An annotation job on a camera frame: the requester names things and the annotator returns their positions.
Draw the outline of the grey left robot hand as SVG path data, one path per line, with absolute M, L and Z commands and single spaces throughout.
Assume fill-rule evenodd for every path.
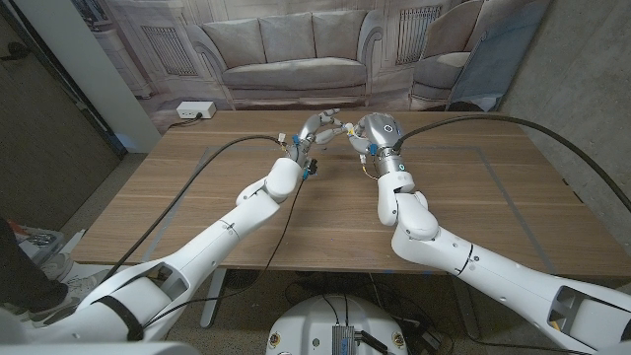
M 323 145 L 335 136 L 347 133 L 346 124 L 335 116 L 340 108 L 331 108 L 310 116 L 298 132 L 294 143 L 288 149 L 289 157 L 300 167 L 306 165 L 308 153 L 313 144 Z

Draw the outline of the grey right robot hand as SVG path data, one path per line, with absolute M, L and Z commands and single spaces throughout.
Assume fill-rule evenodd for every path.
M 358 154 L 374 159 L 380 177 L 405 171 L 400 152 L 394 149 L 401 137 L 402 128 L 394 117 L 380 112 L 363 116 L 349 132 L 351 146 Z

